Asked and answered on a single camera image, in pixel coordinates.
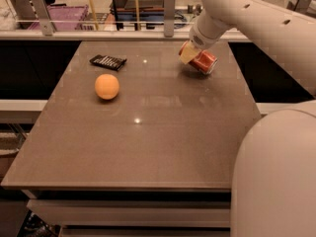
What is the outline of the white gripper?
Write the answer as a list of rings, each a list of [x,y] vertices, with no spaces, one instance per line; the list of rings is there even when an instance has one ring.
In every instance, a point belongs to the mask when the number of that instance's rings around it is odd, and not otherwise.
[[[204,9],[189,33],[189,40],[180,49],[180,60],[187,64],[201,49],[213,46],[228,30],[235,26],[235,16],[227,10]]]

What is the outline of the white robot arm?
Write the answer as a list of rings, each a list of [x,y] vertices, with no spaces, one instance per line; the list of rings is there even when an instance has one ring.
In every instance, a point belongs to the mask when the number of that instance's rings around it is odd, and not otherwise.
[[[191,61],[235,28],[275,62],[247,66],[252,92],[285,108],[245,136],[231,188],[232,237],[316,237],[314,19],[263,0],[201,0],[181,58]]]

